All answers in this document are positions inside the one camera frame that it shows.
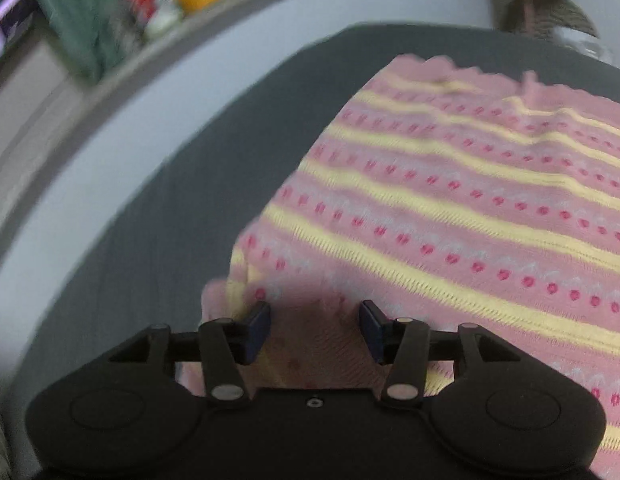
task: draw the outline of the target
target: pink knitted blanket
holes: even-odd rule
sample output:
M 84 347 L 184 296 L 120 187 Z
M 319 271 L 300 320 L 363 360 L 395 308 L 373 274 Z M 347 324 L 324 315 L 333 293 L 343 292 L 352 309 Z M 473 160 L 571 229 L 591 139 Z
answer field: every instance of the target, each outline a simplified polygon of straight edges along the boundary
M 394 59 L 238 238 L 203 319 L 261 299 L 273 329 L 251 387 L 379 388 L 365 299 L 437 330 L 476 322 L 600 400 L 594 471 L 620 479 L 620 105 L 533 73 Z M 427 389 L 451 380 L 434 365 Z M 201 390 L 195 367 L 184 381 Z

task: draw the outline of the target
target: green cloth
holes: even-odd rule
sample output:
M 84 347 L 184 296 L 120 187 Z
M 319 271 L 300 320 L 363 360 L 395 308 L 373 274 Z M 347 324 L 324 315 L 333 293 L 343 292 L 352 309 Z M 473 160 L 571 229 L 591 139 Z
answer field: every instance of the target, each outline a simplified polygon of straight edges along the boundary
M 110 26 L 120 0 L 37 1 L 58 35 L 62 50 L 89 81 L 98 81 L 124 59 Z

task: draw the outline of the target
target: metal screw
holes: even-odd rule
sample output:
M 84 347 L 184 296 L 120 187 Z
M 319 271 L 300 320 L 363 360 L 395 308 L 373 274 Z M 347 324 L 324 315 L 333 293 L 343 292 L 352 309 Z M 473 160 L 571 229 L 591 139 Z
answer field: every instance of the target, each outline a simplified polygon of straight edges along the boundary
M 394 400 L 412 400 L 419 395 L 419 390 L 411 384 L 397 383 L 388 386 L 386 394 Z
M 217 400 L 238 400 L 243 396 L 243 388 L 236 384 L 219 384 L 212 390 L 212 396 Z
M 305 405 L 308 408 L 321 408 L 323 406 L 323 401 L 318 397 L 312 397 L 312 399 L 308 399 Z

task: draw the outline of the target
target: gray table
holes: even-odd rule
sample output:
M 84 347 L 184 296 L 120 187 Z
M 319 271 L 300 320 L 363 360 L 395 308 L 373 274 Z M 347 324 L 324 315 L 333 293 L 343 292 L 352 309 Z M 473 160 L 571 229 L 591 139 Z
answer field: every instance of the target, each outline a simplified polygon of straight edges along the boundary
M 20 475 L 37 468 L 23 425 L 32 397 L 148 324 L 193 330 L 203 285 L 227 272 L 239 231 L 349 97 L 406 53 L 444 54 L 458 66 L 518 80 L 525 70 L 535 70 L 546 84 L 620 102 L 619 70 L 501 32 L 370 25 L 296 54 L 238 98 L 145 186 L 43 321 L 4 410 Z

